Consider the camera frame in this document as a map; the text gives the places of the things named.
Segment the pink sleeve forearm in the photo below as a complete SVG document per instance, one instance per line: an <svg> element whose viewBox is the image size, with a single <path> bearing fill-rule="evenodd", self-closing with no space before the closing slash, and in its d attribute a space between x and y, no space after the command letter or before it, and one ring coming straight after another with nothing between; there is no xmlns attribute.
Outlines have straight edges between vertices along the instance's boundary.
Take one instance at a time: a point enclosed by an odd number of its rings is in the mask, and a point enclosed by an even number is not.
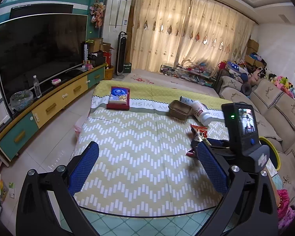
<svg viewBox="0 0 295 236"><path fill-rule="evenodd" d="M290 198L286 189L278 190L274 182L271 182L271 186L274 191L274 197L277 205L278 230L279 234L281 234L295 218L295 209L289 206Z"/></svg>

